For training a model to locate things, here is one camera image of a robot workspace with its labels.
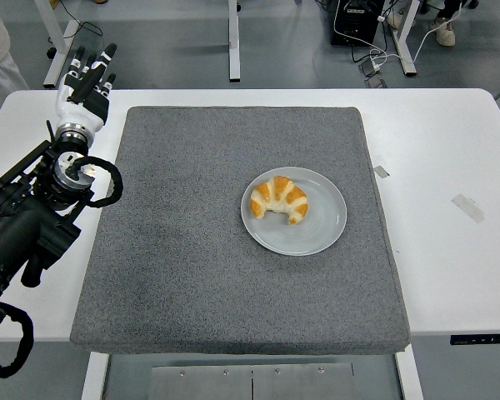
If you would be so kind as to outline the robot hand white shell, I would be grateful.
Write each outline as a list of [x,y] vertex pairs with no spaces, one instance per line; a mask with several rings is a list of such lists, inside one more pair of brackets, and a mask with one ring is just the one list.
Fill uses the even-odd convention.
[[59,124],[73,123],[98,132],[106,123],[109,112],[109,93],[116,75],[105,77],[118,46],[110,43],[100,55],[91,54],[83,62],[85,47],[80,46],[62,77],[57,91],[56,113]]

